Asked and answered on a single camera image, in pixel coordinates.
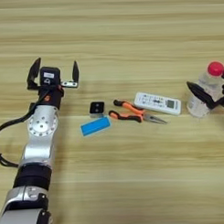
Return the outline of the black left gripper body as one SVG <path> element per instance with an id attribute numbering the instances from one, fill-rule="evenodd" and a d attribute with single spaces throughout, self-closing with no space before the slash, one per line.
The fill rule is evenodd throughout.
<path id="1" fill-rule="evenodd" d="M 78 80 L 50 80 L 44 79 L 37 85 L 33 80 L 27 83 L 30 91 L 38 92 L 38 100 L 30 105 L 31 109 L 36 109 L 38 105 L 53 106 L 59 109 L 61 99 L 64 96 L 64 89 L 77 89 Z"/>

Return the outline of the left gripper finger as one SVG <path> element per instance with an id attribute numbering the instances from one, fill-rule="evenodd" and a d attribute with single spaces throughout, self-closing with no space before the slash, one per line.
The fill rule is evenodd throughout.
<path id="1" fill-rule="evenodd" d="M 79 82 L 79 75 L 80 75 L 80 71 L 79 71 L 78 63 L 77 63 L 77 61 L 74 61 L 73 71 L 72 71 L 73 82 L 76 82 L 76 83 Z"/>
<path id="2" fill-rule="evenodd" d="M 33 65 L 30 68 L 30 71 L 27 76 L 27 88 L 29 90 L 38 88 L 37 84 L 35 83 L 35 79 L 39 73 L 40 64 L 41 64 L 41 60 L 40 60 L 40 58 L 38 58 L 35 60 L 35 62 L 33 63 Z"/>

